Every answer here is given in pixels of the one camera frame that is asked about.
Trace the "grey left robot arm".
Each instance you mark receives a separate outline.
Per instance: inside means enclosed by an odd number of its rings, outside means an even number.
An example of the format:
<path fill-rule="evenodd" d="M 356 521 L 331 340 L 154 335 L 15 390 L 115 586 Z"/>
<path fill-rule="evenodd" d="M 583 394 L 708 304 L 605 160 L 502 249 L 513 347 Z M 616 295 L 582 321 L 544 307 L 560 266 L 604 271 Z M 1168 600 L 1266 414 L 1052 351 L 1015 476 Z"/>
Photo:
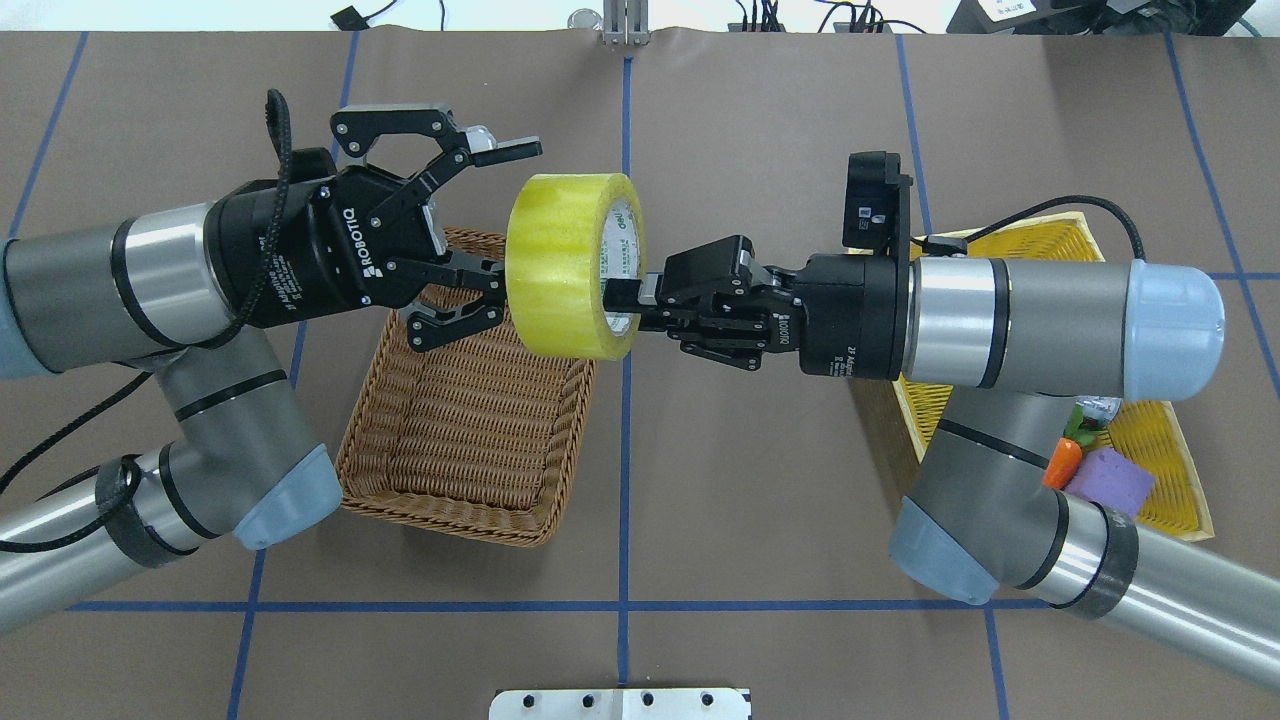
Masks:
<path fill-rule="evenodd" d="M 398 311 L 416 352 L 498 327 L 499 261 L 452 249 L 436 192 L 462 170 L 541 154 L 445 104 L 348 105 L 338 149 L 296 147 L 278 90 L 276 173 L 227 196 L 3 242 L 3 378 L 118 364 L 134 378 L 22 455 L 17 475 L 147 383 L 180 434 L 82 471 L 3 520 L 3 630 L 236 537 L 264 550 L 333 514 L 337 471 L 266 329 Z"/>

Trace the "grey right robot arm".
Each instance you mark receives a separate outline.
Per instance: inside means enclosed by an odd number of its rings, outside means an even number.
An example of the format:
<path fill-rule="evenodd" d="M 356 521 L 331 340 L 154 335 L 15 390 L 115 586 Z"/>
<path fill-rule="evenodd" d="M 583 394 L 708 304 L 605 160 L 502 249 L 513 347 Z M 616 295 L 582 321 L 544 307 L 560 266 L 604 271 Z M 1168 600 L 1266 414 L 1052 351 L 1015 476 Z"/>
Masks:
<path fill-rule="evenodd" d="M 1043 483 L 1082 396 L 1180 401 L 1222 352 L 1219 290 L 1189 266 L 824 254 L 764 266 L 731 236 L 662 272 L 602 282 L 603 305 L 744 370 L 795 352 L 813 375 L 951 389 L 890 556 L 969 605 L 1000 585 L 1277 688 L 1277 582 Z"/>

